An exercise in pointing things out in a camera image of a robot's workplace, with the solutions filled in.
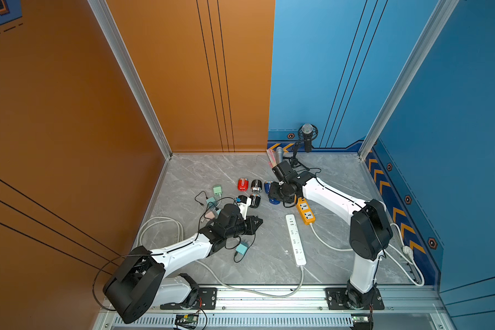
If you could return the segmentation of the yellow power strip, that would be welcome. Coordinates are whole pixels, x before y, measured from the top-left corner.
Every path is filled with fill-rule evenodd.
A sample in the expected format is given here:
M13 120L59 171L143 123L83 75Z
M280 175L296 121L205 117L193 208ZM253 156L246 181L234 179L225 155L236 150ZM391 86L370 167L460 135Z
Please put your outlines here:
M305 198L298 198L296 208L299 211L305 225L309 226L316 221L316 217L314 216L312 209Z

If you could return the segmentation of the red electric shaver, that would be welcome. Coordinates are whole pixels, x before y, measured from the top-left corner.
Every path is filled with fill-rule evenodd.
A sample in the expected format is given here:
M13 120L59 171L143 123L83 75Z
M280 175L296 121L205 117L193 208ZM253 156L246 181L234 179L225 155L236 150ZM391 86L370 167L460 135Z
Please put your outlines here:
M237 189L241 192L245 192L250 188L250 180L247 178L240 178L237 183Z

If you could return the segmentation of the green USB charger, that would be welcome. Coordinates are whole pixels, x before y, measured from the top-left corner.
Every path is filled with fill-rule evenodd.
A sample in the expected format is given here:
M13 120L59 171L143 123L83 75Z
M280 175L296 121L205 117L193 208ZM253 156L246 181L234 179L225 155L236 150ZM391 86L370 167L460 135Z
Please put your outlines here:
M223 193L221 186L220 185L213 186L213 193L217 196L221 196Z

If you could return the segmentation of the white power strip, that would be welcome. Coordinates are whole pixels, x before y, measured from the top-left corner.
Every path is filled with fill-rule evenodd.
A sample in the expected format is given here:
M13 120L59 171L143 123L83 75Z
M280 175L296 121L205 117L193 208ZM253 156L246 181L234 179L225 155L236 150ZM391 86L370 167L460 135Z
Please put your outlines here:
M301 237L298 232L298 226L296 223L296 218L293 214L286 214L285 221L287 224L287 229L290 235L290 241L292 246L292 251L294 254L295 262L298 267L304 267L307 264L303 245L301 242Z

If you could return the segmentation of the teal USB charger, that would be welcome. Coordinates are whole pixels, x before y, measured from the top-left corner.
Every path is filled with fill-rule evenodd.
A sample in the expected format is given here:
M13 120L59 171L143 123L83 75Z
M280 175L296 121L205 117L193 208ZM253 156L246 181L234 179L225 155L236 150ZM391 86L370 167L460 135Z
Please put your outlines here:
M217 206L216 199L214 197L210 197L206 200L208 208L215 208Z

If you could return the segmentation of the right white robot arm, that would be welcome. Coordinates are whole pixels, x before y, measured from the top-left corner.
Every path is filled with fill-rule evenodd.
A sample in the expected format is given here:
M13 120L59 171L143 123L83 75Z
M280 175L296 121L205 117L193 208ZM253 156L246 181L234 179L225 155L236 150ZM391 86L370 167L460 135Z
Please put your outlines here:
M348 309L368 309L379 297L376 276L380 259L393 238L383 202L352 197L309 173L272 182L269 197L292 205L298 204L302 197L349 224L349 245L355 257L342 304Z

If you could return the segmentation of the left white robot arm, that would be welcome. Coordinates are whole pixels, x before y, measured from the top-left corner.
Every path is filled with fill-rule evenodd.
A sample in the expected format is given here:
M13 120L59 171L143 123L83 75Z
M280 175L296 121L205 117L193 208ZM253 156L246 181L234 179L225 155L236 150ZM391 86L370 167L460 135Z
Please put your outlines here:
M199 308L199 285L186 273L170 275L184 266L205 259L225 247L229 238L255 235L263 220L243 219L239 214L213 221L189 239L156 250L139 246L125 257L103 287L124 323L142 317L151 307L175 304L182 309Z

